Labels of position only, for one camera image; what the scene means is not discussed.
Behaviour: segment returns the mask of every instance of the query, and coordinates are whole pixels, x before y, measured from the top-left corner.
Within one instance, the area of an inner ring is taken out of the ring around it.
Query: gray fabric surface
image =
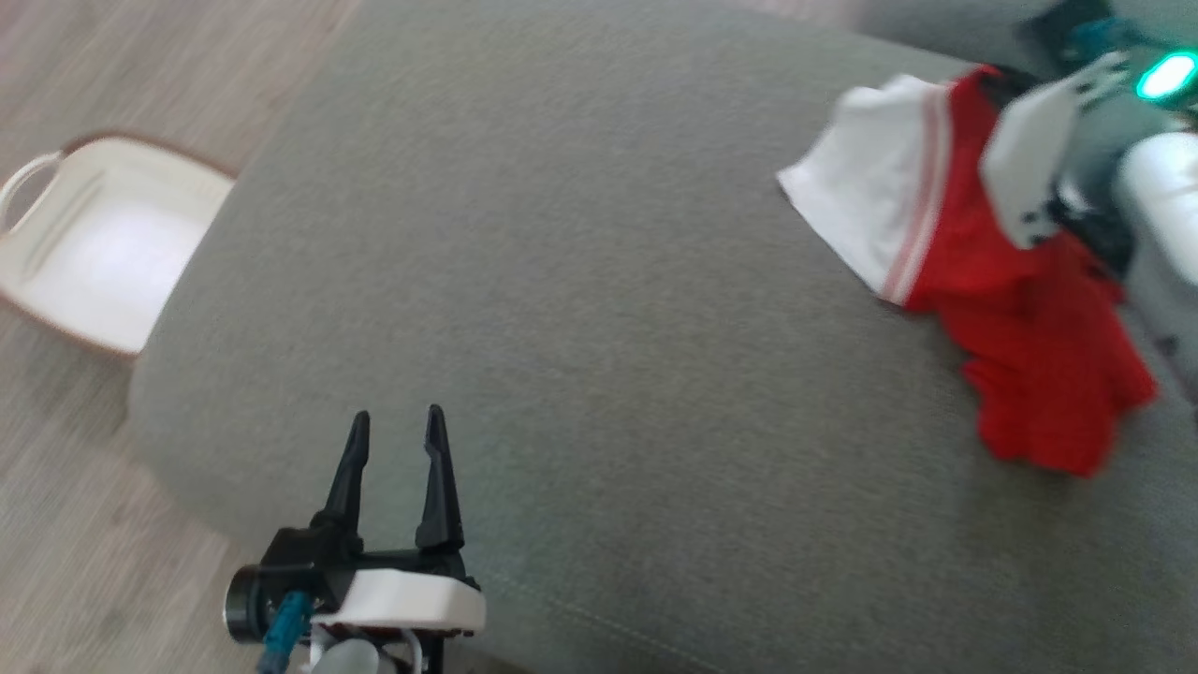
[[[702,0],[368,2],[138,364],[145,459],[264,548],[368,408],[407,546],[441,403],[476,643],[534,672],[1191,668],[1172,383],[1096,480],[997,463],[936,322],[775,186],[845,89],[962,67]]]

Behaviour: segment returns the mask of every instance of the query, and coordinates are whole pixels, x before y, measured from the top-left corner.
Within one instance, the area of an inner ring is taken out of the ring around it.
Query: white cloth
[[[900,74],[857,87],[797,164],[779,171],[791,204],[873,290],[903,304],[944,198],[949,86]]]

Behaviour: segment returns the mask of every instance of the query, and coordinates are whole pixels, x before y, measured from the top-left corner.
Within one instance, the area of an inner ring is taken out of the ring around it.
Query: wooden floor
[[[242,166],[356,0],[0,0],[0,176],[122,127]],[[0,672],[253,672],[252,560],[131,456],[128,369],[0,310]]]

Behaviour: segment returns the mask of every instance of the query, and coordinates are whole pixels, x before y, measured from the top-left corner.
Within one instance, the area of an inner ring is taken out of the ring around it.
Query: white cable
[[[420,648],[420,640],[416,638],[416,632],[412,632],[407,627],[404,627],[400,632],[403,632],[407,645],[412,648],[412,674],[422,674],[424,672],[424,649]]]

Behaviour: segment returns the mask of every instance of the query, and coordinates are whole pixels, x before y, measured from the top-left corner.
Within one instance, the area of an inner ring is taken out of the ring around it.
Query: red and white garment
[[[879,297],[936,311],[972,357],[979,432],[1004,460],[1093,475],[1115,424],[1156,393],[1113,310],[1118,284],[1073,236],[1029,250],[998,226],[978,163],[998,120],[981,67],[949,84],[854,89],[779,181]]]

